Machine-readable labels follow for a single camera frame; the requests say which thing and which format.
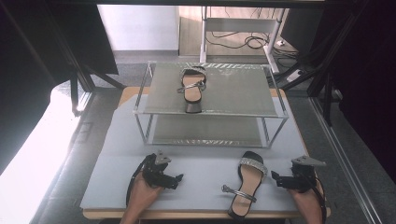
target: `sandal heel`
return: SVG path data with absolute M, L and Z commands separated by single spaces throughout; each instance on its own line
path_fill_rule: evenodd
M 196 114 L 201 112 L 202 112 L 201 102 L 198 102 L 196 104 L 192 104 L 192 103 L 186 104 L 186 113 Z

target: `rhinestone strap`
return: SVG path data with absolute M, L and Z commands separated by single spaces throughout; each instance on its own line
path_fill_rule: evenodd
M 263 172 L 262 178 L 264 178 L 265 176 L 267 176 L 267 172 L 268 172 L 267 167 L 265 167 L 264 164 L 262 164 L 262 163 L 259 162 L 259 161 L 255 161 L 255 160 L 249 159 L 249 158 L 242 158 L 240 164 L 241 164 L 241 165 L 253 166 L 254 168 L 256 168 L 256 169 L 262 171 L 262 172 Z
M 201 73 L 201 74 L 204 74 L 205 76 L 206 76 L 206 70 L 202 67 L 200 67 L 200 66 L 193 66 L 193 67 L 188 67 L 188 68 L 183 68 L 181 71 L 180 71 L 180 77 L 183 77 L 184 76 L 184 74 L 187 72 L 187 71 L 195 71 L 195 72 L 197 72 L 197 73 Z

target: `shelf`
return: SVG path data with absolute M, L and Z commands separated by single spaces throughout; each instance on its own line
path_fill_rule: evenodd
M 180 71 L 195 65 L 206 70 L 206 89 L 201 102 L 203 112 L 186 114 L 184 94 L 177 93 Z M 150 92 L 144 95 L 142 90 L 148 76 L 152 76 Z M 268 65 L 149 64 L 134 107 L 144 142 L 270 147 L 288 115 L 279 95 L 276 99 L 283 109 L 276 111 L 267 77 L 273 78 Z

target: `sandal strap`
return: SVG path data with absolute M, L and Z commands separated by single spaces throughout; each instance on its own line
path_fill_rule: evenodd
M 193 67 L 184 68 L 183 70 L 181 70 L 180 76 L 182 77 L 185 74 L 190 74 L 190 75 L 195 74 L 196 75 L 196 73 L 201 73 L 206 76 L 206 70 L 202 66 L 193 66 Z
M 257 201 L 257 199 L 256 199 L 254 196 L 251 196 L 251 195 L 246 194 L 245 192 L 242 192 L 242 191 L 239 191 L 239 190 L 231 189 L 231 188 L 228 187 L 227 185 L 223 185 L 223 186 L 221 187 L 221 190 L 222 190 L 223 192 L 226 192 L 226 193 L 233 193 L 233 194 L 239 195 L 239 196 L 241 196 L 241 197 L 244 197 L 244 198 L 246 198 L 246 199 L 251 200 L 251 201 L 254 202 L 254 203 Z
M 202 80 L 201 81 L 197 81 L 195 83 L 192 83 L 190 85 L 184 86 L 182 88 L 178 88 L 177 92 L 178 93 L 184 93 L 184 90 L 190 89 L 190 88 L 194 88 L 194 87 L 198 87 L 201 90 L 204 90 L 206 88 L 206 84 Z
M 242 158 L 241 161 L 239 162 L 241 165 L 249 165 L 249 166 L 253 166 L 254 168 L 260 170 L 261 172 L 263 172 L 263 175 L 266 176 L 267 175 L 267 167 L 264 166 L 264 164 L 262 164 L 259 161 L 255 161 L 253 159 L 250 158 Z

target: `hand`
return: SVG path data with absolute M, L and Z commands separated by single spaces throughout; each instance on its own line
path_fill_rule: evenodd
M 307 192 L 299 193 L 295 189 L 288 189 L 293 197 L 298 210 L 307 224 L 322 224 L 322 214 L 318 201 L 318 196 L 310 189 Z
M 150 187 L 143 178 L 142 172 L 140 172 L 134 179 L 128 207 L 122 216 L 121 224 L 135 223 L 140 214 L 154 203 L 162 191 L 162 187 L 157 187 L 155 189 Z

